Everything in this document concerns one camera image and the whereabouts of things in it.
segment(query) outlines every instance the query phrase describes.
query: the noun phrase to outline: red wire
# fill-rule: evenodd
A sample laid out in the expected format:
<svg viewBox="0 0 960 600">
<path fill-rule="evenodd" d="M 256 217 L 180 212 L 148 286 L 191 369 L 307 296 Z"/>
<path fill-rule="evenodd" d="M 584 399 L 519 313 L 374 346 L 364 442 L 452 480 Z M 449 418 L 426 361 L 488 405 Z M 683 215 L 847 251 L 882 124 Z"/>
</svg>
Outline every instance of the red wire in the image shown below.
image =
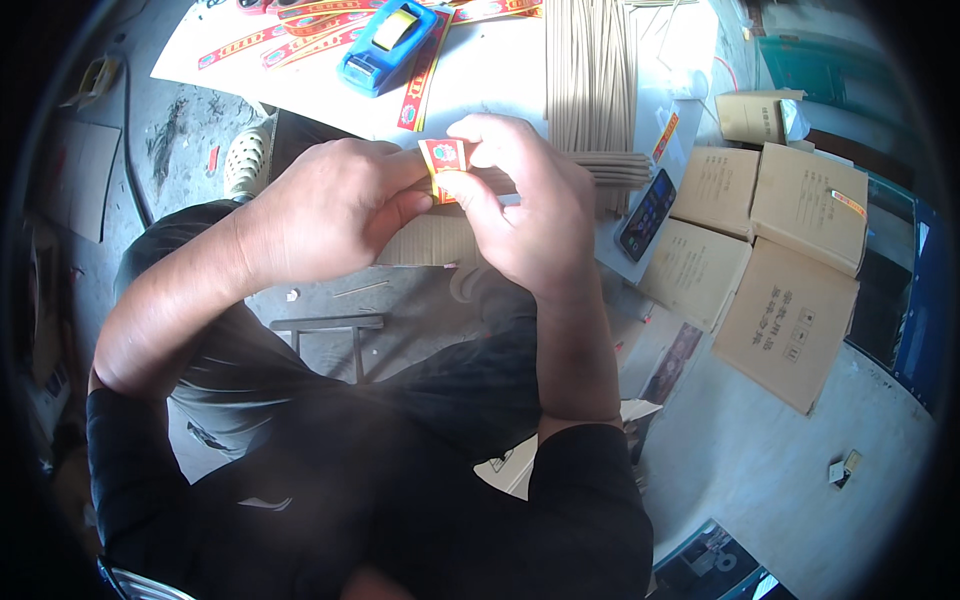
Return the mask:
<svg viewBox="0 0 960 600">
<path fill-rule="evenodd" d="M 736 91 L 740 91 L 740 89 L 736 86 L 736 75 L 733 74 L 733 69 L 731 69 L 730 66 L 727 64 L 727 62 L 726 62 L 725 60 L 721 59 L 720 57 L 714 57 L 714 58 L 717 59 L 717 60 L 719 60 L 719 61 L 721 62 L 721 64 L 723 64 L 725 67 L 727 67 L 727 70 L 730 71 L 730 77 L 731 77 L 731 79 L 733 79 L 733 91 L 735 91 L 735 92 L 736 92 Z"/>
</svg>

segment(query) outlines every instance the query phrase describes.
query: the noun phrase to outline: dark pants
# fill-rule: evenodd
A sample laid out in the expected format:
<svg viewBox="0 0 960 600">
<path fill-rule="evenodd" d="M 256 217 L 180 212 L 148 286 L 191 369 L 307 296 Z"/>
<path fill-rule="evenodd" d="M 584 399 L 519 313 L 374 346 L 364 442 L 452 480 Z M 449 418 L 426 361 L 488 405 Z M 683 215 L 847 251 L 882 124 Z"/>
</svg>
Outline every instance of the dark pants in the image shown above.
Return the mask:
<svg viewBox="0 0 960 600">
<path fill-rule="evenodd" d="M 151 265 L 239 205 L 198 204 L 157 221 L 124 252 L 116 298 Z M 243 456 L 283 402 L 350 393 L 393 403 L 481 463 L 532 436 L 540 421 L 537 306 L 495 270 L 482 275 L 473 298 L 489 337 L 444 348 L 389 379 L 356 386 L 310 371 L 240 301 L 210 326 L 171 398 L 191 433 L 230 458 Z"/>
</svg>

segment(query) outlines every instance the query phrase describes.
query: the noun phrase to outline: black t-shirt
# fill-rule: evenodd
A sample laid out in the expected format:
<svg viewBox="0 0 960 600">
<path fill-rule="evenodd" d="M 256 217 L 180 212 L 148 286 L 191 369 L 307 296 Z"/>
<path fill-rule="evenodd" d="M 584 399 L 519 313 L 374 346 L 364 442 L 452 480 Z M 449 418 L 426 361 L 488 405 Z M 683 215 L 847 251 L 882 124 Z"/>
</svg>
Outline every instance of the black t-shirt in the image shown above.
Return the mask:
<svg viewBox="0 0 960 600">
<path fill-rule="evenodd" d="M 87 400 L 107 555 L 197 598 L 338 598 L 373 564 L 418 600 L 642 598 L 653 533 L 624 434 L 579 425 L 537 452 L 525 502 L 362 397 L 290 402 L 269 440 L 189 485 L 161 419 Z"/>
</svg>

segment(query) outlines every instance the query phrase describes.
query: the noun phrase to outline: phone screen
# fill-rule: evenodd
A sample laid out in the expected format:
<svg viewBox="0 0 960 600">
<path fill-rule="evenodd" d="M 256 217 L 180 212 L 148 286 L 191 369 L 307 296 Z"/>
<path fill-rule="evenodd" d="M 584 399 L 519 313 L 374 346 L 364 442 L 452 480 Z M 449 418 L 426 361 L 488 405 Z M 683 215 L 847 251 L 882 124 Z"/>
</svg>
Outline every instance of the phone screen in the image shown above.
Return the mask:
<svg viewBox="0 0 960 600">
<path fill-rule="evenodd" d="M 673 182 L 661 169 L 620 234 L 620 246 L 634 262 L 638 262 L 650 246 L 676 198 L 677 190 Z"/>
</svg>

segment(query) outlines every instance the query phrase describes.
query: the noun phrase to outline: person's left hand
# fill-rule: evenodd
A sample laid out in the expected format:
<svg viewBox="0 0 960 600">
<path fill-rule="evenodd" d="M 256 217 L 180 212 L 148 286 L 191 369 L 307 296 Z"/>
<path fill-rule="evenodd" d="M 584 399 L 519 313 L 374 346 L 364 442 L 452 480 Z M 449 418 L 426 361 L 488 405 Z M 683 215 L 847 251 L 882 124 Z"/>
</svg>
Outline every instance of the person's left hand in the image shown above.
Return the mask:
<svg viewBox="0 0 960 600">
<path fill-rule="evenodd" d="M 262 287 L 327 281 L 369 267 L 390 238 L 433 205 L 406 190 L 427 175 L 419 150 L 340 139 L 309 148 L 234 211 L 250 274 Z"/>
</svg>

